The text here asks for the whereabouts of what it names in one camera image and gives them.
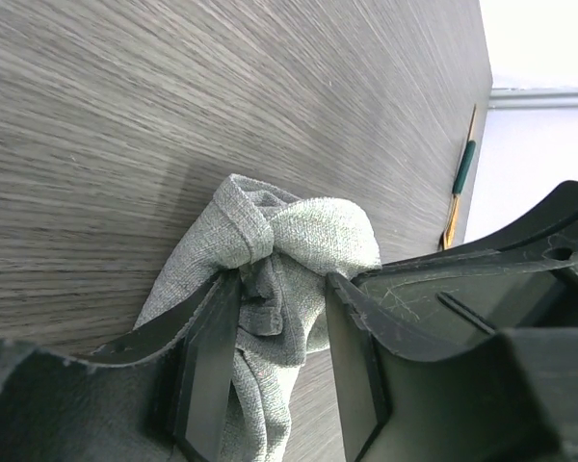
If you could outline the green handled wooden spoon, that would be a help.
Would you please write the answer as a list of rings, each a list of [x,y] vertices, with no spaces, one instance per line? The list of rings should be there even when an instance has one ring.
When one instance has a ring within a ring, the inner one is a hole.
[[[450,225],[452,227],[454,227],[456,225],[456,222],[458,220],[458,213],[459,213],[459,207],[460,207],[460,195],[463,191],[465,182],[466,182],[466,178],[468,176],[469,173],[469,169],[471,167],[471,163],[476,151],[476,142],[471,140],[468,141],[464,151],[463,151],[463,155],[462,158],[460,160],[460,166],[459,166],[459,170],[456,176],[456,179],[454,181],[454,185],[452,188],[452,216],[451,216],[451,220],[450,220]]]

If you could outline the right aluminium frame post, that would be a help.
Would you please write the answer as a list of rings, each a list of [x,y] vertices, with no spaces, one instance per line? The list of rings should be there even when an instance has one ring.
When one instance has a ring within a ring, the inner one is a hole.
[[[494,89],[491,110],[539,110],[578,108],[578,88]]]

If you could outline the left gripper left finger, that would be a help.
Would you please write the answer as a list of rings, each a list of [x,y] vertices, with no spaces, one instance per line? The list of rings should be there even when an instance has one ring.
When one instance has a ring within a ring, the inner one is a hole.
[[[241,288],[219,274],[91,354],[0,339],[0,461],[216,461]]]

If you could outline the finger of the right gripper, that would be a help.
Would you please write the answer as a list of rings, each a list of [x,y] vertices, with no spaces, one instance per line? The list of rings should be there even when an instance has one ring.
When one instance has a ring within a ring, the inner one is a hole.
[[[394,316],[441,337],[578,327],[578,182],[469,244],[385,265],[354,281]]]

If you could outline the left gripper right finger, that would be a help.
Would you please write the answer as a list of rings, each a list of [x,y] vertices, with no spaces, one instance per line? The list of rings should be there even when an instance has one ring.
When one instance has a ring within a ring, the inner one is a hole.
[[[328,333],[350,461],[564,461],[561,429],[516,338],[451,344],[338,274]]]

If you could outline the grey cloth napkin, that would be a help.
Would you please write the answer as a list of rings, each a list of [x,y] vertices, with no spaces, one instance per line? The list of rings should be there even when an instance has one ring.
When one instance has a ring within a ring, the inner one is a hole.
[[[143,325],[187,299],[220,270],[243,283],[221,458],[279,461],[289,402],[311,352],[329,346],[325,278],[381,265],[370,219],[352,201],[299,198],[232,174],[214,192],[156,278]]]

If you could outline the yellow wooden knife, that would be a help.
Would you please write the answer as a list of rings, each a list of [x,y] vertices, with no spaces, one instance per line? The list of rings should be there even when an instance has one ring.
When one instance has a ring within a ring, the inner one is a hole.
[[[439,248],[447,250],[452,247],[460,213],[460,197],[473,161],[477,143],[474,140],[474,129],[477,117],[477,106],[473,107],[464,149],[452,187],[452,200],[448,221],[439,238]]]

